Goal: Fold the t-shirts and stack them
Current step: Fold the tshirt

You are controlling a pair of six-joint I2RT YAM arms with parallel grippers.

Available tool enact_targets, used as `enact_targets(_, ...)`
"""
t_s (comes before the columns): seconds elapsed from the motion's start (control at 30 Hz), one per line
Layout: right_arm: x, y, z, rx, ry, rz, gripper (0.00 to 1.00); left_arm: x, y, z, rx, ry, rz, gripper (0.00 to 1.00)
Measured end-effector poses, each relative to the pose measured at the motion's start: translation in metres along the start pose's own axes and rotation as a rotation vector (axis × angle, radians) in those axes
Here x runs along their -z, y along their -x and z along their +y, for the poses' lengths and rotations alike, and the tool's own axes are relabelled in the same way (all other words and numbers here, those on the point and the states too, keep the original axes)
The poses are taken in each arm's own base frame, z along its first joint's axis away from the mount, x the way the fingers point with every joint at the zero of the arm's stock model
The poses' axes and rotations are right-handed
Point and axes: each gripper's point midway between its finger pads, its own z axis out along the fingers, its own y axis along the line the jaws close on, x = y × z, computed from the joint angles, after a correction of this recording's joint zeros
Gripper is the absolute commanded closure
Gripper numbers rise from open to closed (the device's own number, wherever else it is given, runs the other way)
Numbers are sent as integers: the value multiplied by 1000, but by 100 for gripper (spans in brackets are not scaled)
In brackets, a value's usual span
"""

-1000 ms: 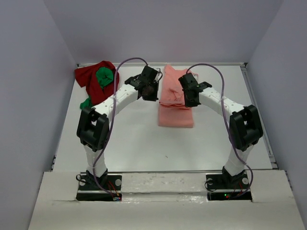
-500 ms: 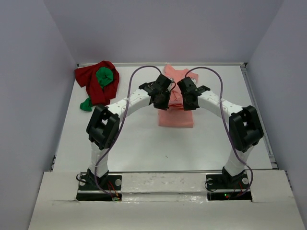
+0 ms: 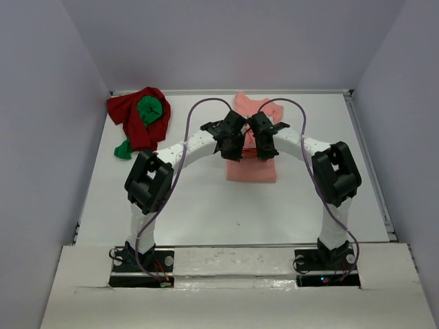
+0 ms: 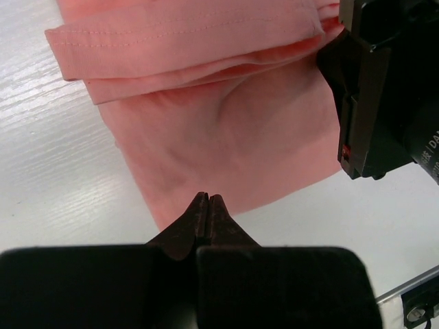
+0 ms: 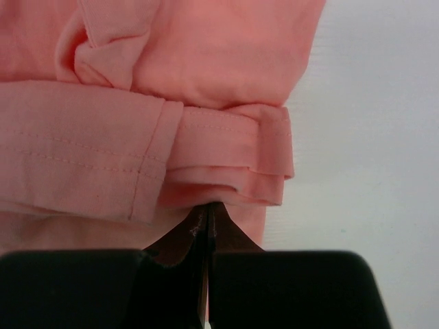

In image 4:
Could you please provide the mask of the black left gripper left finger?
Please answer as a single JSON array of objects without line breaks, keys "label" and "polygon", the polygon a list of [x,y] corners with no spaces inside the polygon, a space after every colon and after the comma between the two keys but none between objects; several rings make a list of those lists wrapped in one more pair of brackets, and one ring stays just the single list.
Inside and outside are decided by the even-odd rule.
[{"label": "black left gripper left finger", "polygon": [[208,210],[209,195],[197,193],[184,213],[146,245],[159,248],[172,260],[184,260],[204,239]]}]

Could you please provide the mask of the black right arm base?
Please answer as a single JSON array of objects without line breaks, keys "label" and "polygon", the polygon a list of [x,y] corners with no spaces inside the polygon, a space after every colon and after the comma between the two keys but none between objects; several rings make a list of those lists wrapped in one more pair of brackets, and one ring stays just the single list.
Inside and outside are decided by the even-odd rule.
[{"label": "black right arm base", "polygon": [[426,282],[402,294],[405,328],[416,328],[426,324],[431,328],[431,320],[438,316],[438,283]]}]

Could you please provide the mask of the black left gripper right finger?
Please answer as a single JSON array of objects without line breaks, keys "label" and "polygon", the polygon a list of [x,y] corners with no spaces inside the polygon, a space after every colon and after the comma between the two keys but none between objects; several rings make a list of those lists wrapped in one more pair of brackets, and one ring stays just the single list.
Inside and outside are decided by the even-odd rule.
[{"label": "black left gripper right finger", "polygon": [[231,217],[221,195],[213,195],[209,199],[204,237],[211,246],[259,246]]}]

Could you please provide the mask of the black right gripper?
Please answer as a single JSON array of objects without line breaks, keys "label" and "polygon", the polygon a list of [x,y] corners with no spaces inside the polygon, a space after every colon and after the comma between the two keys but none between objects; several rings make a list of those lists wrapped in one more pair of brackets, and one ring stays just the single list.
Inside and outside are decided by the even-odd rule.
[{"label": "black right gripper", "polygon": [[411,162],[438,179],[438,2],[342,1],[342,33],[319,50],[351,179]]}]

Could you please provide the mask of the pink t shirt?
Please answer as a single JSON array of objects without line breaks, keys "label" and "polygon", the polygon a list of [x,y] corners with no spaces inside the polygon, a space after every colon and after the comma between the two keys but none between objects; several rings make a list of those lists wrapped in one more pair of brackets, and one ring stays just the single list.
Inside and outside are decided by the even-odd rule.
[{"label": "pink t shirt", "polygon": [[45,32],[84,82],[157,226],[196,193],[230,212],[340,170],[339,123],[316,53],[337,1],[59,1]]}]

